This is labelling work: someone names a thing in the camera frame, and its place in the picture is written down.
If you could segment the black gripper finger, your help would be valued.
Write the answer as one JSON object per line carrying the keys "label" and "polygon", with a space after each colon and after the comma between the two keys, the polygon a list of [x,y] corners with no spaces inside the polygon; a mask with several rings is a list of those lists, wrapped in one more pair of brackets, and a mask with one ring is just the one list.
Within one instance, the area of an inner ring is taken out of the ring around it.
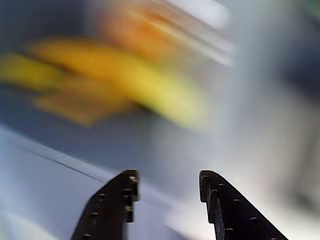
{"label": "black gripper finger", "polygon": [[71,240],[127,240],[134,222],[134,204],[140,200],[139,175],[128,169],[100,188],[87,201]]}
{"label": "black gripper finger", "polygon": [[199,173],[200,200],[217,240],[287,240],[263,214],[218,173]]}

